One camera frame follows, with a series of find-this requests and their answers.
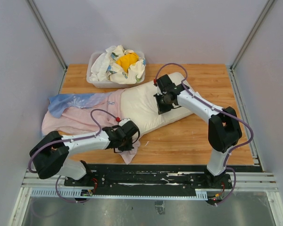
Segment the cream white pillow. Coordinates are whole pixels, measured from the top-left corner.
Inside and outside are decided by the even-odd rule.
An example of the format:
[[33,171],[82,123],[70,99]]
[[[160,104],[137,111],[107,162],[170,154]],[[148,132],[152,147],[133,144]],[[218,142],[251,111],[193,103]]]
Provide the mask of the cream white pillow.
[[192,111],[179,107],[159,115],[154,97],[157,90],[153,82],[149,81],[125,89],[120,96],[122,118],[133,121],[139,128],[141,136],[193,114]]

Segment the pink blue printed pillowcase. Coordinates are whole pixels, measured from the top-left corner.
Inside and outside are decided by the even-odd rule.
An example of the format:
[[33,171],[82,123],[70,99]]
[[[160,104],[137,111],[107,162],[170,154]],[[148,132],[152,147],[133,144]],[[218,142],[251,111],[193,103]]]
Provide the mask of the pink blue printed pillowcase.
[[108,93],[59,94],[50,97],[41,131],[45,136],[51,131],[71,135],[99,131],[99,126],[117,125],[116,117],[122,118],[120,96],[123,89]]

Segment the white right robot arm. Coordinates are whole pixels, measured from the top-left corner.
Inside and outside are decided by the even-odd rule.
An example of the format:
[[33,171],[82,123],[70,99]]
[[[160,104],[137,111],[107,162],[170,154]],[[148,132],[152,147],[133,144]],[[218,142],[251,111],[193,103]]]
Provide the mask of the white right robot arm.
[[183,82],[175,85],[167,74],[155,79],[154,86],[158,89],[154,97],[159,114],[184,107],[208,124],[208,141],[212,152],[204,182],[207,187],[216,188],[225,174],[225,159],[230,149],[242,137],[236,111],[231,107],[222,108],[212,104]]

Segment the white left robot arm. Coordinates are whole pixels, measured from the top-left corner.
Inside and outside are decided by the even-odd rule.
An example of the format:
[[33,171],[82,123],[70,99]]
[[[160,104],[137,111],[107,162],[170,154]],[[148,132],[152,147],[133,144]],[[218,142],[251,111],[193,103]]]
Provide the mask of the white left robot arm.
[[38,174],[40,179],[59,175],[87,186],[92,175],[86,164],[73,161],[70,157],[93,150],[130,151],[133,149],[134,135],[139,136],[140,130],[130,119],[121,120],[119,125],[103,127],[98,132],[82,135],[63,136],[58,131],[52,131],[30,151],[28,170]]

